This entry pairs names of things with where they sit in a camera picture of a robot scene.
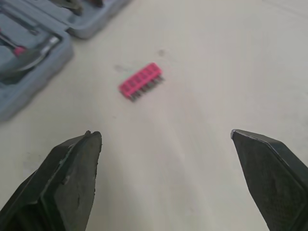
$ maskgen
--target tabletop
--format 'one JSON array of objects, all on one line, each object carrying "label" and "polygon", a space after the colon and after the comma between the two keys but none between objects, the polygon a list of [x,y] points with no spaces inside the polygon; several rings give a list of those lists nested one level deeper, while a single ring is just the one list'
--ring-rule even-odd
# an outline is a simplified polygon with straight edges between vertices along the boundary
[{"label": "tabletop", "polygon": [[[294,0],[132,0],[32,102],[0,125],[0,207],[52,147],[99,131],[87,231],[266,231],[233,128],[308,163],[308,13]],[[150,62],[165,81],[132,103]]]}]

